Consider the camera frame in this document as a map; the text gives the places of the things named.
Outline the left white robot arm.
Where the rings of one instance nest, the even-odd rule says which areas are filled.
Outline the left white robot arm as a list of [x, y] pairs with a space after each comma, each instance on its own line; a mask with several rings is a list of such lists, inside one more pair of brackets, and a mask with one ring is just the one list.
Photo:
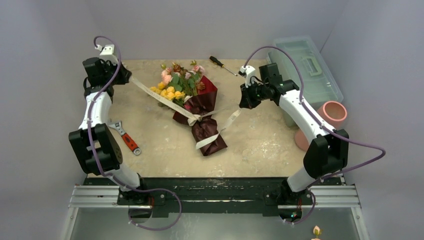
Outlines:
[[83, 81], [86, 110], [68, 140], [84, 173], [110, 179], [142, 205], [148, 201], [149, 191], [142, 186], [141, 176], [123, 163], [122, 151], [108, 126], [113, 86], [129, 83], [132, 73], [120, 63], [99, 57], [88, 58], [82, 65], [87, 74]]

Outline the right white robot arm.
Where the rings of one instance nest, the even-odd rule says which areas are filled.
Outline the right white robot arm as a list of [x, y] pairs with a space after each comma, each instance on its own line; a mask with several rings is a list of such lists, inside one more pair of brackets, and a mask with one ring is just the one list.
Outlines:
[[255, 69], [242, 66], [239, 75], [245, 78], [240, 86], [240, 108], [253, 109], [262, 101], [270, 100], [291, 116], [309, 144], [303, 166], [282, 184], [280, 196], [288, 204], [300, 198], [317, 179], [342, 170], [347, 166], [349, 144], [345, 130], [336, 130], [326, 122], [301, 95], [292, 80], [283, 80], [277, 64], [259, 67], [261, 81], [257, 83]]

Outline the cream ribbon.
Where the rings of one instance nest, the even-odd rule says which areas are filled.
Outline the cream ribbon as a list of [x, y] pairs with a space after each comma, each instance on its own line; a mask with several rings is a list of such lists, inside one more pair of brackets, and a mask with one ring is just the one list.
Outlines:
[[[148, 94], [149, 96], [153, 97], [154, 99], [156, 99], [158, 102], [164, 104], [165, 106], [173, 109], [174, 111], [180, 113], [181, 115], [183, 115], [184, 117], [187, 118], [187, 123], [189, 126], [193, 126], [196, 122], [200, 122], [201, 120], [204, 120], [206, 117], [217, 114], [218, 112], [221, 112], [225, 109], [228, 109], [230, 107], [234, 107], [235, 105], [230, 105], [230, 106], [226, 106], [224, 108], [218, 109], [218, 110], [214, 110], [211, 112], [208, 112], [207, 114], [204, 115], [198, 115], [198, 114], [193, 114], [191, 112], [189, 112], [187, 109], [185, 109], [184, 107], [181, 107], [179, 105], [177, 105], [176, 103], [171, 102], [170, 100], [166, 99], [165, 97], [160, 96], [159, 94], [155, 93], [154, 91], [150, 90], [149, 87], [145, 86], [143, 83], [141, 83], [137, 78], [135, 77], [130, 77], [130, 81], [133, 82], [137, 87], [139, 87], [141, 90], [143, 90], [146, 94]], [[214, 142], [215, 140], [218, 139], [218, 137], [220, 136], [220, 133], [224, 132], [226, 129], [228, 129], [232, 123], [236, 120], [237, 117], [239, 117], [239, 115], [241, 114], [242, 109], [238, 108], [236, 111], [234, 111], [229, 118], [226, 120], [226, 122], [224, 123], [223, 127], [218, 130], [218, 133], [215, 135], [212, 135], [208, 138], [205, 138], [203, 140], [200, 140], [196, 143], [195, 148], [197, 150], [201, 149], [202, 147], [211, 144], [212, 142]]]

